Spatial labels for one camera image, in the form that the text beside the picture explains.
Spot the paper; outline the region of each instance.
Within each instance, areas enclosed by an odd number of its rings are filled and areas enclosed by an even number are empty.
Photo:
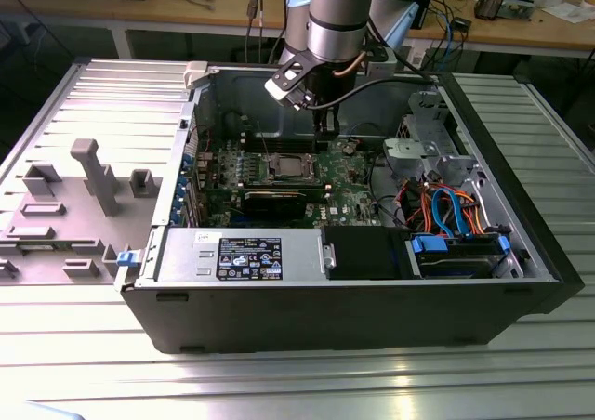
[[[553,7],[543,8],[543,10],[552,16],[556,16],[557,18],[564,19],[571,23],[578,23],[587,19],[595,19],[595,9],[581,8],[566,2],[554,5]]]

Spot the side panel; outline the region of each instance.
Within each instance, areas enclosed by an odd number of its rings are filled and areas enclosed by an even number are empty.
[[[122,296],[162,352],[256,352],[485,344],[558,285],[128,288]]]
[[[549,313],[580,291],[584,284],[455,77],[446,74],[442,76],[442,83],[478,161],[487,165],[486,174],[493,176],[548,271],[564,283],[558,287],[556,295],[543,301],[534,311]]]

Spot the blue latch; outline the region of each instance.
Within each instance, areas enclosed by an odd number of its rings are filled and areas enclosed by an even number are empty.
[[[498,242],[505,253],[510,251],[510,242],[505,236],[498,237]]]
[[[122,251],[118,253],[115,263],[118,264],[118,267],[138,267],[141,254],[141,250]]]
[[[426,251],[429,253],[447,253],[446,240],[440,236],[416,236],[411,242],[414,253]]]

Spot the metal bracket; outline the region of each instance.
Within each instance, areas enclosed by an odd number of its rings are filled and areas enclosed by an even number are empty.
[[[337,266],[337,259],[335,258],[335,246],[331,243],[323,246],[323,262],[325,269],[333,269]]]
[[[186,70],[184,71],[183,75],[184,85],[186,86],[186,88],[189,90],[195,88],[195,82],[205,77],[207,68],[207,62],[198,60],[189,62],[186,66]]]

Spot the black cable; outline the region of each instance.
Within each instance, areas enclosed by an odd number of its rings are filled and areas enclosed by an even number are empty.
[[[27,13],[29,13],[29,14],[31,15],[31,17],[32,17],[32,18],[34,18],[34,19],[37,21],[37,23],[39,23],[39,25],[41,25],[42,27],[44,27],[44,29],[47,31],[47,33],[48,33],[50,36],[52,36],[52,38],[53,38],[53,39],[56,41],[56,43],[57,43],[59,46],[61,46],[61,47],[62,47],[62,49],[63,49],[63,50],[66,52],[66,53],[68,53],[68,56],[70,56],[72,59],[74,59],[74,54],[72,53],[72,51],[71,51],[71,50],[69,50],[69,49],[66,47],[66,45],[64,45],[64,44],[63,44],[63,43],[60,41],[60,39],[59,39],[59,38],[58,38],[58,37],[57,37],[57,36],[56,36],[56,35],[55,35],[55,34],[54,34],[54,33],[53,33],[53,32],[52,32],[52,31],[51,31],[49,28],[47,28],[47,25],[45,25],[45,24],[44,24],[44,23],[43,23],[43,22],[42,22],[42,21],[41,21],[41,20],[40,20],[40,19],[37,17],[37,15],[36,15],[35,13],[33,13],[33,12],[32,12],[32,11],[31,11],[31,9],[30,9],[29,7],[27,7],[27,6],[25,5],[25,3],[24,3],[22,0],[17,0],[17,2],[19,2],[19,3],[20,3],[20,5],[22,6],[22,8],[23,8],[25,11],[27,11]]]
[[[283,29],[279,33],[279,36],[277,36],[277,40],[275,41],[274,46],[272,46],[272,50],[269,55],[269,62],[268,62],[269,64],[272,64],[272,61],[274,60],[274,57],[275,57],[275,51],[277,50],[277,46],[283,39],[283,36],[285,35],[286,31],[287,31],[287,0],[283,0]]]
[[[335,99],[334,101],[327,102],[325,104],[320,104],[318,106],[306,105],[306,106],[304,106],[304,109],[306,109],[308,111],[322,111],[324,109],[329,109],[331,107],[334,107],[334,106],[340,104],[344,100],[349,99],[354,95],[357,95],[362,90],[365,90],[366,88],[371,87],[372,85],[381,84],[381,83],[406,83],[406,84],[419,84],[419,85],[434,85],[435,84],[434,81],[428,81],[427,79],[423,79],[423,78],[408,78],[408,77],[400,77],[400,76],[376,79],[374,81],[370,81],[368,83],[365,83],[358,87],[353,88],[351,91],[349,91],[342,97]]]
[[[258,14],[258,0],[248,0],[248,7],[245,12],[248,17],[248,28],[245,32],[244,39],[244,62],[248,63],[248,41],[250,39],[250,32],[252,31],[252,23]]]
[[[382,130],[382,127],[380,127],[379,125],[377,125],[376,123],[373,123],[371,121],[362,121],[361,123],[358,123],[357,125],[354,125],[350,131],[348,132],[347,136],[350,138],[353,136],[353,131],[357,128],[357,127],[361,127],[362,125],[370,125],[372,127],[375,128],[375,130],[378,131],[378,133],[382,136],[382,137],[386,137],[387,134],[384,133],[384,130]]]
[[[378,153],[373,159],[372,159],[372,164],[370,165],[370,171],[368,172],[368,188],[370,190],[370,195],[372,196],[372,204],[377,205],[377,208],[382,211],[384,214],[386,214],[387,216],[390,217],[390,220],[392,220],[392,223],[394,225],[397,225],[397,222],[400,222],[400,220],[393,214],[391,213],[387,208],[385,208],[384,206],[382,206],[380,204],[381,200],[385,200],[388,199],[389,197],[391,198],[395,198],[394,195],[383,195],[382,197],[380,197],[379,199],[376,198],[376,195],[374,194],[374,188],[372,187],[372,175],[374,173],[374,166],[376,165],[376,161],[378,159],[378,157],[382,155],[381,153]]]
[[[260,4],[260,15],[258,16],[258,63],[262,63],[262,27],[264,19],[264,0],[258,0]]]
[[[375,36],[375,38],[378,40],[378,42],[380,44],[382,44],[383,46],[389,47],[389,45],[387,44],[387,41],[385,41],[384,40],[384,37],[382,37],[382,34],[380,34],[380,31],[378,30],[378,27],[375,25],[375,23],[372,20],[372,18],[369,18],[368,19],[368,25],[370,26],[370,30],[372,30],[372,35]],[[407,59],[405,59],[403,56],[401,56],[395,50],[392,50],[392,52],[394,53],[394,57],[399,62],[401,62],[402,65],[404,65],[405,67],[407,67],[410,71],[412,71],[415,74],[418,74],[419,76],[421,76],[424,79],[427,79],[428,81],[431,81],[432,80],[427,73],[422,72],[420,69],[418,69],[417,67],[415,67],[413,64],[411,64],[409,61],[407,61]]]

